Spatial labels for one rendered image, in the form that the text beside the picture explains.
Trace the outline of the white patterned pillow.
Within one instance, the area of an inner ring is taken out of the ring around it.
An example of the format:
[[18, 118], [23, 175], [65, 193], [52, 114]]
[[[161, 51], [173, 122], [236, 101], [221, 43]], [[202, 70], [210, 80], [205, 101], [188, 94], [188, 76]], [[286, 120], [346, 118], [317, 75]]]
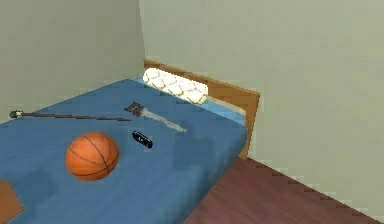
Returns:
[[192, 104], [203, 104], [208, 97], [206, 84], [157, 68], [146, 69], [142, 79], [146, 85]]

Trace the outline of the black remote control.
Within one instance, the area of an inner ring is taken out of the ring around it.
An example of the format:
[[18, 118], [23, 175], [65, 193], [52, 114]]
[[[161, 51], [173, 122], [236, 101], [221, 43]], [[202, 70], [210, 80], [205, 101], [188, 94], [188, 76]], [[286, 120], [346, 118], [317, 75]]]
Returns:
[[133, 131], [132, 132], [132, 137], [140, 144], [146, 146], [147, 148], [151, 149], [153, 147], [153, 142], [151, 139], [149, 139], [147, 136], [144, 134], [138, 132], [138, 131]]

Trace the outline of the orange basketball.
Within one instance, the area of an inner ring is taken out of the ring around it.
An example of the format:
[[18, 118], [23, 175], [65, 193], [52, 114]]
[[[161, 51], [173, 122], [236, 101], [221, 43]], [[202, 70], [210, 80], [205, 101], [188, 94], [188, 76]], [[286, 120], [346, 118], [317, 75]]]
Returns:
[[98, 181], [110, 175], [119, 162], [120, 151], [105, 133], [85, 133], [69, 145], [65, 153], [67, 170], [83, 181]]

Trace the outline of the dark thin baseball bat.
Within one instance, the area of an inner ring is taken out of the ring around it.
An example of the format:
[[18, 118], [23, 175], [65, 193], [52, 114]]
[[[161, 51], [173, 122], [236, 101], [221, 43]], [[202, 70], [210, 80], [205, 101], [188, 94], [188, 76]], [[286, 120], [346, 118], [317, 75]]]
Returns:
[[41, 114], [36, 112], [23, 112], [19, 110], [13, 110], [9, 112], [9, 117], [12, 119], [21, 117], [37, 117], [37, 118], [57, 118], [57, 119], [78, 119], [78, 120], [101, 120], [101, 121], [127, 121], [127, 118], [115, 118], [115, 117], [96, 117], [88, 115], [71, 115], [71, 114]]

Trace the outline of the blue bed with wooden frame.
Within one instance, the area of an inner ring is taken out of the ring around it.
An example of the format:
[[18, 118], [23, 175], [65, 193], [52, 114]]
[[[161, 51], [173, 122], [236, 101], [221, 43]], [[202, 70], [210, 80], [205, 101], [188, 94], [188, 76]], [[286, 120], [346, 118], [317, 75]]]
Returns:
[[[41, 114], [127, 118], [101, 121], [23, 117], [0, 124], [0, 179], [9, 181], [24, 207], [9, 224], [181, 224], [237, 158], [245, 156], [256, 117], [258, 93], [189, 74], [209, 95], [244, 110], [238, 121], [223, 110], [201, 107], [122, 80]], [[139, 103], [186, 129], [180, 133], [125, 111]], [[120, 149], [116, 169], [100, 181], [69, 173], [65, 153], [86, 132], [104, 132]], [[138, 143], [138, 131], [153, 142]]]

